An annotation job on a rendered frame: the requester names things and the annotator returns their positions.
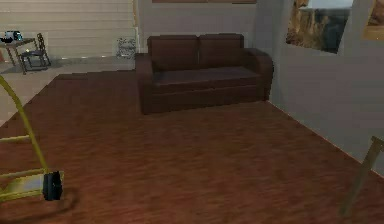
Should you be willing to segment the brown rocky landscape picture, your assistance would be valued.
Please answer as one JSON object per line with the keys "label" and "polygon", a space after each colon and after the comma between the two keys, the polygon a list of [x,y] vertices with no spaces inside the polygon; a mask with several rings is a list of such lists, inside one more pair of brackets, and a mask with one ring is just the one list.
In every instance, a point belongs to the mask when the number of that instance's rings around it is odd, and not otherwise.
{"label": "brown rocky landscape picture", "polygon": [[287,44],[337,54],[354,0],[293,0]]}

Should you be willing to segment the black slatted chair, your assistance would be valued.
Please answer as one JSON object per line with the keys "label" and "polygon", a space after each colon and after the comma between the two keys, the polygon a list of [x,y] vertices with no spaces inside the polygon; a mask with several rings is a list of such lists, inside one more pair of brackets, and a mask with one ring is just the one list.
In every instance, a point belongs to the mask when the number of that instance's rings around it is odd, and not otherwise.
{"label": "black slatted chair", "polygon": [[27,69],[25,61],[28,61],[28,64],[31,68],[33,68],[31,58],[38,57],[40,61],[40,67],[47,68],[51,66],[51,61],[48,57],[44,37],[41,33],[37,34],[37,40],[34,42],[36,49],[33,51],[27,51],[20,55],[20,59],[22,61],[22,65],[24,69]]}

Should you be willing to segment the yellow hand truck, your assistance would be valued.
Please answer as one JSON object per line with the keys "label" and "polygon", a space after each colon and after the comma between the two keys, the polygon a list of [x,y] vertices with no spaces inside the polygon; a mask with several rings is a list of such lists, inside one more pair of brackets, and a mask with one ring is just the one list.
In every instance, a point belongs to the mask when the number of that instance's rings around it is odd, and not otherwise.
{"label": "yellow hand truck", "polygon": [[0,178],[12,177],[5,188],[0,188],[0,202],[37,195],[42,195],[46,201],[60,200],[63,193],[64,172],[53,171],[48,167],[19,97],[1,75],[0,85],[13,100],[26,130],[24,136],[0,138],[0,142],[29,140],[41,165],[38,169],[0,174]]}

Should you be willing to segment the dark brown sofa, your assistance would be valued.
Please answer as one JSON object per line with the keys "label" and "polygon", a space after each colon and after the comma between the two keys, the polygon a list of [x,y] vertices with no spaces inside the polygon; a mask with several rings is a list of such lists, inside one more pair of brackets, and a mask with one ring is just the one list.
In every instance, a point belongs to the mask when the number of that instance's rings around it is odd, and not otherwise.
{"label": "dark brown sofa", "polygon": [[144,114],[267,101],[272,57],[236,33],[158,35],[135,60]]}

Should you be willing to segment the tan landscape wall picture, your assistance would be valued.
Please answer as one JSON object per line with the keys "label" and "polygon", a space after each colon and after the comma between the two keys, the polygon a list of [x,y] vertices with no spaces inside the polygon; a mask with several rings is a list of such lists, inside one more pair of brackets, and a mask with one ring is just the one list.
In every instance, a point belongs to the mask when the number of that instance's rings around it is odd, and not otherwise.
{"label": "tan landscape wall picture", "polygon": [[363,38],[384,41],[384,0],[373,0]]}

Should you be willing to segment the black and teal appliance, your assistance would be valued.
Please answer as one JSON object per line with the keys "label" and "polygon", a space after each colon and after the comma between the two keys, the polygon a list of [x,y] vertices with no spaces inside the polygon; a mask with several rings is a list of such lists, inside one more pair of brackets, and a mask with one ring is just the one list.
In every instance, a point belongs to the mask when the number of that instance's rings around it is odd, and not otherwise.
{"label": "black and teal appliance", "polygon": [[6,31],[0,40],[4,43],[11,43],[13,41],[22,41],[23,37],[20,31]]}

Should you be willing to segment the olive metal glass table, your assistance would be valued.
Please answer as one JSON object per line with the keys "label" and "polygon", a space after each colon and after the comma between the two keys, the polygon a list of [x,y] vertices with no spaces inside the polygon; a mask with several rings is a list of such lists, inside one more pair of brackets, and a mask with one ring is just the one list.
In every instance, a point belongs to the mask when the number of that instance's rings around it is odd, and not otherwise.
{"label": "olive metal glass table", "polygon": [[369,172],[372,170],[372,167],[377,160],[377,157],[381,152],[384,152],[384,140],[376,136],[372,136],[371,141],[371,146],[369,147],[367,154],[356,174],[353,185],[340,206],[339,215],[342,217],[349,214],[354,201],[359,195],[359,192],[368,177]]}

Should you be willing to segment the small brown wooden table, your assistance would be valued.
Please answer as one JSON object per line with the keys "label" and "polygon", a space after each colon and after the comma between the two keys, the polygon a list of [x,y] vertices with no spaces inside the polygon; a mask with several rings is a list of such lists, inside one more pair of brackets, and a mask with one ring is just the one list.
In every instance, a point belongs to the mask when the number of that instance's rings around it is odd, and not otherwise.
{"label": "small brown wooden table", "polygon": [[16,65],[15,59],[19,58],[17,48],[29,43],[33,43],[35,48],[38,48],[35,38],[25,38],[21,41],[12,41],[10,43],[5,43],[0,40],[0,49],[5,49],[12,64]]}

